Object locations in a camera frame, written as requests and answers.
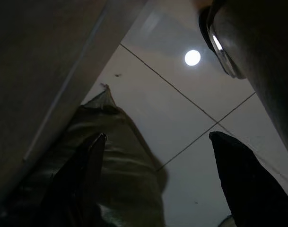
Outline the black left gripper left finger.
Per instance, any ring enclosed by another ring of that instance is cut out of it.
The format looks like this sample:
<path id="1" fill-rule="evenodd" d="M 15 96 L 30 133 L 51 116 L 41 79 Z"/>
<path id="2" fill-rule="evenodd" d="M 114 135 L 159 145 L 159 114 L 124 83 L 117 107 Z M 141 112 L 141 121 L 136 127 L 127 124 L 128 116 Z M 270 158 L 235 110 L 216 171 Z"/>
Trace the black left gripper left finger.
<path id="1" fill-rule="evenodd" d="M 40 205 L 41 227 L 101 226 L 96 198 L 106 140 L 103 133 L 89 136 L 57 172 Z"/>

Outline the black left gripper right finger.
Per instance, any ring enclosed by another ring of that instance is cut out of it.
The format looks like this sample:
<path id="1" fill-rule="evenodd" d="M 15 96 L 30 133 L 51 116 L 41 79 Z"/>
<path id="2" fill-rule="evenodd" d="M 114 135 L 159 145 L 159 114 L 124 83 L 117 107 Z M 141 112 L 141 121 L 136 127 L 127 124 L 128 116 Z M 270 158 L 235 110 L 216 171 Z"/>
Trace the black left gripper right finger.
<path id="1" fill-rule="evenodd" d="M 209 134 L 221 187 L 238 227 L 288 227 L 288 195 L 252 150 L 220 131 Z"/>

